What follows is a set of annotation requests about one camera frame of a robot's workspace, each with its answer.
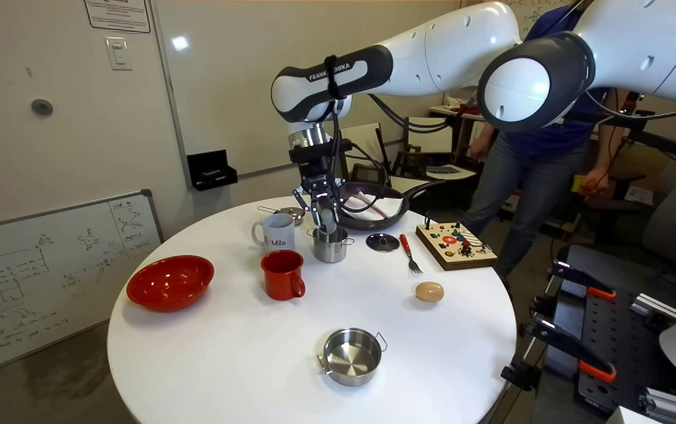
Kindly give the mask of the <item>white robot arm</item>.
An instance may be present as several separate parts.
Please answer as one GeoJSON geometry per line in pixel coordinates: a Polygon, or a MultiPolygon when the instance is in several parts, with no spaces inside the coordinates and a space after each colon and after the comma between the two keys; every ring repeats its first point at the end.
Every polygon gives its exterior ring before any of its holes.
{"type": "Polygon", "coordinates": [[[314,225],[340,228],[341,185],[324,120],[344,116],[355,94],[460,88],[470,88],[485,120],[503,132],[543,127],[595,88],[676,102],[676,0],[593,0],[575,28],[535,41],[519,35],[508,6],[480,3],[311,68],[282,68],[270,103],[290,124],[301,175],[295,198],[314,225]]]}

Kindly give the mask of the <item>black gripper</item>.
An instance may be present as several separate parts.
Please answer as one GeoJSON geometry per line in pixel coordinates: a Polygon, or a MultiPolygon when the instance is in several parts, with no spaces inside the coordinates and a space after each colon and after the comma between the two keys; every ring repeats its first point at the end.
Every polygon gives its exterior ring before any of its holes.
{"type": "Polygon", "coordinates": [[[336,175],[336,147],[295,147],[290,150],[291,165],[300,169],[300,187],[295,198],[304,205],[311,228],[320,228],[323,218],[317,205],[333,205],[335,228],[344,221],[341,176],[336,175]]]}

